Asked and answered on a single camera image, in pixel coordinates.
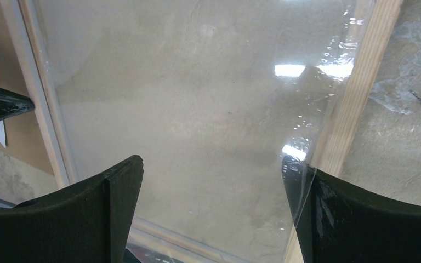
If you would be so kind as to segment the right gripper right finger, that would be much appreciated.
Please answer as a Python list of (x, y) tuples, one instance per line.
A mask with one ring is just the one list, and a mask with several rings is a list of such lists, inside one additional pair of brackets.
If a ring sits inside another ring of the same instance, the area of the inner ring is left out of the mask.
[(421, 206), (292, 156), (283, 157), (281, 172), (305, 262), (421, 262)]

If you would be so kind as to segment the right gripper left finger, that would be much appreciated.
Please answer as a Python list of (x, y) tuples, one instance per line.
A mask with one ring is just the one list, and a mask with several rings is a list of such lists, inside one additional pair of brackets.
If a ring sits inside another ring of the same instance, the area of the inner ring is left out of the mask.
[(122, 262), (144, 174), (133, 155), (45, 196), (0, 208), (0, 262)]

